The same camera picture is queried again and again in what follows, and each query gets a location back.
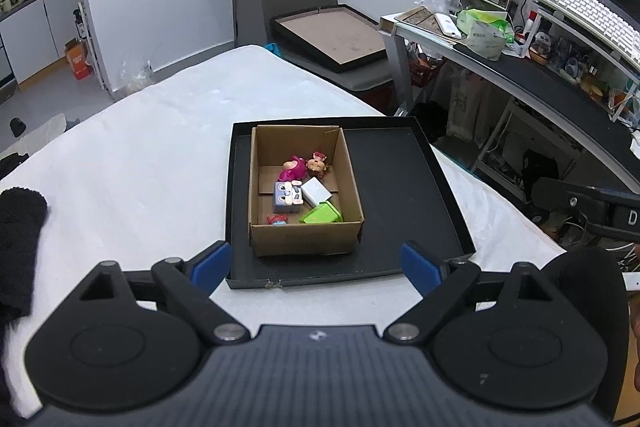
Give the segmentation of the blue troll figure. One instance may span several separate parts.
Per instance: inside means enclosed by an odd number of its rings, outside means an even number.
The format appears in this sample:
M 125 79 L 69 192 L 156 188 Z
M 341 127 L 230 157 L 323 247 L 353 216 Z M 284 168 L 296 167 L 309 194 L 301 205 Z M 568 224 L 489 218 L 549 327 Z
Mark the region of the blue troll figure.
M 287 225 L 288 215 L 286 213 L 273 213 L 266 217 L 268 225 Z

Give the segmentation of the lavender toy block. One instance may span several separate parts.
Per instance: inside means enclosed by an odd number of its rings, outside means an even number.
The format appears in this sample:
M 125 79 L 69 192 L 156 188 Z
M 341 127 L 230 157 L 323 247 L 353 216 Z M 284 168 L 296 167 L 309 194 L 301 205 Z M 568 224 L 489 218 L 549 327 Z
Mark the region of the lavender toy block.
M 304 205 L 302 182 L 277 181 L 273 185 L 273 210 L 275 213 L 298 213 Z

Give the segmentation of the green plastic box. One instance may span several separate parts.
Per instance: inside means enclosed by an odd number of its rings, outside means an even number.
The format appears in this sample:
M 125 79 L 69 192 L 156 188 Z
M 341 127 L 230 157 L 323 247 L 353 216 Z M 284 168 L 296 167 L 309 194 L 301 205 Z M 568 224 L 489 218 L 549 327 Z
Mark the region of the green plastic box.
M 317 207 L 312 208 L 299 219 L 299 222 L 304 225 L 327 225 L 328 223 L 342 221 L 341 211 L 328 200 L 320 202 Z

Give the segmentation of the white charger plug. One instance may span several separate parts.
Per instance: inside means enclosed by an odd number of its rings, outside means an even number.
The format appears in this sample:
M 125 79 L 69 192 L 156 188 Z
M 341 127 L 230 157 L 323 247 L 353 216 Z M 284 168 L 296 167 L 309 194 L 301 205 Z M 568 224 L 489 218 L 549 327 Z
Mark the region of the white charger plug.
M 332 197 L 332 193 L 317 178 L 310 178 L 300 188 L 305 202 L 311 208 L 318 207 L 322 202 L 327 202 Z

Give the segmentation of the pink haired doll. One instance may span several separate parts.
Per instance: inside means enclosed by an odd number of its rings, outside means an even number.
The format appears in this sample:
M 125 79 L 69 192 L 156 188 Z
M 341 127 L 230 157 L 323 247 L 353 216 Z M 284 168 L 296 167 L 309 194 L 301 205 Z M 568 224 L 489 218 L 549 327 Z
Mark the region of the pink haired doll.
M 307 167 L 306 160 L 299 156 L 293 155 L 289 160 L 285 161 L 282 170 L 278 176 L 279 182 L 303 181 L 306 178 Z

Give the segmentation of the brown haired small doll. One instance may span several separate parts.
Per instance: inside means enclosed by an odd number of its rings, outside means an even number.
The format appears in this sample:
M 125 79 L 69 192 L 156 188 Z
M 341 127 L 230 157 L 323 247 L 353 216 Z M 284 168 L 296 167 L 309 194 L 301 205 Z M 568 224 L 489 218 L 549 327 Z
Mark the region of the brown haired small doll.
M 314 152 L 306 161 L 306 169 L 308 176 L 312 176 L 313 178 L 317 178 L 319 180 L 323 179 L 324 176 L 329 172 L 329 161 L 328 156 L 322 152 Z

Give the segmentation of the black tray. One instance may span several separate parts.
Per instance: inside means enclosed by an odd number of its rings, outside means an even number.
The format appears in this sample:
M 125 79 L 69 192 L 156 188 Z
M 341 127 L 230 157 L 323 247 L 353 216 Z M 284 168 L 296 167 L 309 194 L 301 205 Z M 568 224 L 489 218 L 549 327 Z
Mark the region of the black tray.
M 322 185 L 342 219 L 305 225 L 309 212 L 277 214 L 273 189 L 287 161 L 326 155 Z M 275 288 L 386 277 L 415 241 L 440 259 L 475 245 L 418 121 L 337 117 L 237 122 L 232 127 L 226 205 L 233 289 Z

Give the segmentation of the cardboard box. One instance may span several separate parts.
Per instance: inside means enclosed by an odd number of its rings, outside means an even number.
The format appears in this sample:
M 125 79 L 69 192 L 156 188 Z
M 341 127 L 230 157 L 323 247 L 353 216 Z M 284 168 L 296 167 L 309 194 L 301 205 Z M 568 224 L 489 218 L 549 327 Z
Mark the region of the cardboard box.
M 353 251 L 364 213 L 343 129 L 254 128 L 247 217 L 250 246 L 258 257 Z

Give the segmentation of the black cloth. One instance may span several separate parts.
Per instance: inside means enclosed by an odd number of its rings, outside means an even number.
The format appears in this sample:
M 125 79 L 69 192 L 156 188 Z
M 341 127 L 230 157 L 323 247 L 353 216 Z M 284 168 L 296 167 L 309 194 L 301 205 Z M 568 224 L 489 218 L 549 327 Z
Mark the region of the black cloth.
M 23 187 L 1 193 L 1 326 L 32 312 L 38 243 L 48 217 L 44 197 Z

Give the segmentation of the white keyboard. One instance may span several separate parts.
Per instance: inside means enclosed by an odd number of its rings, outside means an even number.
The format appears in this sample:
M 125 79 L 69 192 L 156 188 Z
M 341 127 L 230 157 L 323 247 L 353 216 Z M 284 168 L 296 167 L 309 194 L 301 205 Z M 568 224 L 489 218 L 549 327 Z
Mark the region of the white keyboard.
M 639 69 L 639 31 L 599 0 L 537 0 L 590 31 Z

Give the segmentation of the red basket under desk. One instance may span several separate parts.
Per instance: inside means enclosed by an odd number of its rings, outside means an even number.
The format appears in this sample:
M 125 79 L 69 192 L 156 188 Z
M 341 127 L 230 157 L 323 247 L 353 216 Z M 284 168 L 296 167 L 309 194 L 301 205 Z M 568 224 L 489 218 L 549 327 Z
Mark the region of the red basket under desk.
M 426 87 L 432 80 L 437 78 L 442 64 L 444 64 L 444 60 L 441 57 L 432 57 L 425 53 L 418 53 L 414 57 L 410 57 L 411 86 L 417 88 Z

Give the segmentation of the green white bag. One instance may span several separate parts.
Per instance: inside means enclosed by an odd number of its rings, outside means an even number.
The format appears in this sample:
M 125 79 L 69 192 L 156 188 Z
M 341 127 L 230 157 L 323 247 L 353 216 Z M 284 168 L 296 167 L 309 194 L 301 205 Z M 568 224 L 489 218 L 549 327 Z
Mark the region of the green white bag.
M 488 61 L 498 61 L 502 51 L 515 42 L 507 12 L 462 10 L 457 15 L 456 25 L 464 35 L 464 45 Z

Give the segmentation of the white phone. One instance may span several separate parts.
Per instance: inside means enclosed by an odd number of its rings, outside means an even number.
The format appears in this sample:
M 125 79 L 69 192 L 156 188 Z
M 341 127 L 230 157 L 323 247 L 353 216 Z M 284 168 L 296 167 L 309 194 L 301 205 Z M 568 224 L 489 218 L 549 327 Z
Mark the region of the white phone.
M 451 39 L 459 40 L 462 38 L 462 33 L 457 28 L 457 25 L 447 14 L 436 13 L 435 20 L 439 27 L 440 32 Z

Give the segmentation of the orange carton on floor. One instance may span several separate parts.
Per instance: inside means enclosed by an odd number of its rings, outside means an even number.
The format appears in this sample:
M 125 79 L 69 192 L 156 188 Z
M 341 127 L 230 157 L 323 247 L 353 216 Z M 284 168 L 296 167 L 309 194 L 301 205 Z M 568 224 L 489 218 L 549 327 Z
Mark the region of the orange carton on floor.
M 65 58 L 76 80 L 84 80 L 92 74 L 88 51 L 82 40 L 73 38 L 66 42 Z

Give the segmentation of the picture frame on chair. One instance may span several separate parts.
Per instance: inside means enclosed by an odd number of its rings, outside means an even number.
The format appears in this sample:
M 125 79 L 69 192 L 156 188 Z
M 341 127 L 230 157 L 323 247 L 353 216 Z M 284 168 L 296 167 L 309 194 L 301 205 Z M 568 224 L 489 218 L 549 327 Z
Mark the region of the picture frame on chair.
M 348 72 L 386 57 L 378 24 L 346 4 L 277 15 L 270 26 L 332 72 Z

